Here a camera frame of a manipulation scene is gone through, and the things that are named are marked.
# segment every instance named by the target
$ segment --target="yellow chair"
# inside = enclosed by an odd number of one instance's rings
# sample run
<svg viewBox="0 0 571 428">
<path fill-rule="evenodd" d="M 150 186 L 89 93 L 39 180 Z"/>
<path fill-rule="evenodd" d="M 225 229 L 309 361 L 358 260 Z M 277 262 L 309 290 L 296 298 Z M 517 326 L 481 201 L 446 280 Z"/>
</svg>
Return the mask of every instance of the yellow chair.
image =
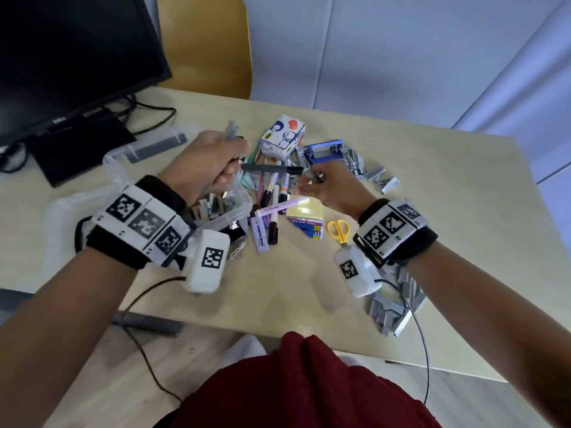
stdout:
<svg viewBox="0 0 571 428">
<path fill-rule="evenodd" d="M 160 86 L 249 99 L 252 53 L 242 0 L 157 0 L 172 78 Z"/>
</svg>

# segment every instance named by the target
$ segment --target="scissors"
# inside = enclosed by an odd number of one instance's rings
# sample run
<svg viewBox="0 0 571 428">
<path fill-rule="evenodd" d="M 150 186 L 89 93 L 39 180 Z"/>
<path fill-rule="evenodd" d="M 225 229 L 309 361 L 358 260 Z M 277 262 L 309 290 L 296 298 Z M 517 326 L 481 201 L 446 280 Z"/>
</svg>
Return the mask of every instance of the scissors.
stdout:
<svg viewBox="0 0 571 428">
<path fill-rule="evenodd" d="M 350 231 L 351 227 L 343 219 L 339 219 L 339 221 L 329 221 L 327 223 L 327 232 L 344 248 L 347 246 Z"/>
</svg>

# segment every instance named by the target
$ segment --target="beige table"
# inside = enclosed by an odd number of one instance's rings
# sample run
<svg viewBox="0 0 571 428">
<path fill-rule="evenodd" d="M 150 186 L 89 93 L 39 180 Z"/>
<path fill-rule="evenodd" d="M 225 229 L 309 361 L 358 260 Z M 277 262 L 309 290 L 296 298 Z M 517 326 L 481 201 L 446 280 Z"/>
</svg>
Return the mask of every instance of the beige table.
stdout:
<svg viewBox="0 0 571 428">
<path fill-rule="evenodd" d="M 403 186 L 391 194 L 411 198 L 442 243 L 571 326 L 571 264 L 513 139 L 161 88 L 148 89 L 139 98 L 177 107 L 178 122 L 204 128 L 224 129 L 229 119 L 236 120 L 251 144 L 281 114 L 307 124 L 306 144 L 343 138 L 360 151 L 368 168 L 385 165 L 402 180 Z M 136 111 L 132 128 L 162 116 Z M 176 152 L 145 161 L 147 170 L 156 172 Z M 34 163 L 0 178 L 1 287 L 36 291 L 46 205 L 106 183 L 96 169 L 52 189 Z M 328 210 L 326 218 L 338 216 Z M 215 294 L 197 297 L 173 282 L 147 295 L 133 311 L 275 337 L 286 331 L 317 334 L 337 350 L 424 365 L 414 324 L 399 338 L 385 338 L 367 316 L 365 300 L 349 294 L 332 259 L 337 242 L 327 235 L 311 240 L 280 219 L 279 244 L 260 255 L 250 244 L 227 267 Z M 172 274 L 146 268 L 123 306 Z M 435 368 L 500 378 L 431 303 L 418 317 Z M 533 321 L 525 312 L 521 320 Z"/>
</svg>

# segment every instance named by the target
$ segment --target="floor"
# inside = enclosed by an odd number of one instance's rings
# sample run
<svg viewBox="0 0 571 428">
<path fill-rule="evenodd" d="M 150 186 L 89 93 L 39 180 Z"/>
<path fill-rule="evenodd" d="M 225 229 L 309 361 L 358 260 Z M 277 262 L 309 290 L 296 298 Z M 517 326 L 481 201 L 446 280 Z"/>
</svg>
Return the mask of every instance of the floor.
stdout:
<svg viewBox="0 0 571 428">
<path fill-rule="evenodd" d="M 196 390 L 215 370 L 220 356 L 241 334 L 186 326 L 179 337 L 136 333 L 157 377 L 180 396 Z M 261 338 L 268 351 L 279 345 Z M 422 399 L 426 370 L 350 355 L 375 374 Z M 47 428 L 146 428 L 175 409 L 178 402 L 153 383 L 145 362 L 121 329 L 111 326 L 87 365 L 45 425 Z M 548 427 L 506 383 L 432 371 L 428 408 L 445 428 Z"/>
</svg>

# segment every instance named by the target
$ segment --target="computer monitor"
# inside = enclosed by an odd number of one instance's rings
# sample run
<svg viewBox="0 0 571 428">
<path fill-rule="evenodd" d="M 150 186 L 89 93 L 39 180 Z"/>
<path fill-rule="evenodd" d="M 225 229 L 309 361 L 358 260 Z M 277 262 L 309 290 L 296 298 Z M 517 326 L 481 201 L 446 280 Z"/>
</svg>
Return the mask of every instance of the computer monitor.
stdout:
<svg viewBox="0 0 571 428">
<path fill-rule="evenodd" d="M 143 0 L 2 0 L 0 147 L 170 78 Z"/>
</svg>

